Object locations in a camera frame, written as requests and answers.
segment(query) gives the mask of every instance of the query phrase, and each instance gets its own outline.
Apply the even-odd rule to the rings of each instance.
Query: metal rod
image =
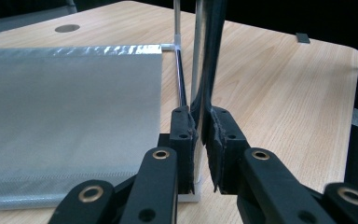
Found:
[[[182,55],[181,50],[176,49],[176,67],[177,67],[177,75],[178,75],[178,90],[179,90],[179,106],[187,105],[186,99],[186,88],[185,88],[185,78],[183,75],[183,67],[182,67]]]
[[[174,51],[175,45],[174,44],[160,44],[162,51]]]
[[[190,110],[202,144],[209,129],[212,93],[227,0],[197,0]]]
[[[179,92],[179,106],[187,105],[185,77],[182,66],[182,54],[181,54],[181,34],[180,34],[180,0],[173,1],[173,8],[175,14],[175,58],[176,58],[176,73],[178,79],[178,92]]]

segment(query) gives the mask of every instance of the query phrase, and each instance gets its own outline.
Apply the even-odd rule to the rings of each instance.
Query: black chair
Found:
[[[76,12],[73,0],[0,0],[0,32]]]

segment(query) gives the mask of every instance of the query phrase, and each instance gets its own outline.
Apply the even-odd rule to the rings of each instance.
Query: light wood tabletop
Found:
[[[125,1],[0,33],[0,48],[173,42],[173,10]],[[80,29],[57,33],[77,24]],[[190,94],[195,15],[182,13],[182,57]],[[163,52],[161,132],[178,106],[173,51]],[[252,147],[274,152],[304,185],[342,182],[358,73],[358,51],[226,21],[213,104],[231,112]],[[179,203],[178,223],[241,223],[235,196],[213,193],[202,166],[201,201]],[[0,223],[47,223],[54,208],[0,211]]]

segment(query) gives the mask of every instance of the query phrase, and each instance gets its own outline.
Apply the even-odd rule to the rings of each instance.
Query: plastic sheet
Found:
[[[161,46],[0,49],[0,209],[116,185],[157,145]]]

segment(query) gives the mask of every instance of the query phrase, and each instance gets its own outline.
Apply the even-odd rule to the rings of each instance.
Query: metal rivet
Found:
[[[153,157],[157,160],[165,160],[170,156],[170,152],[166,150],[158,150],[153,153]]]
[[[261,161],[269,160],[269,154],[262,151],[254,151],[252,152],[252,156]]]
[[[337,192],[343,200],[358,205],[358,190],[341,187]]]
[[[89,190],[96,190],[96,193],[90,196],[86,195]],[[101,198],[101,196],[103,196],[103,188],[98,185],[88,186],[79,193],[79,200],[82,203],[92,203]]]

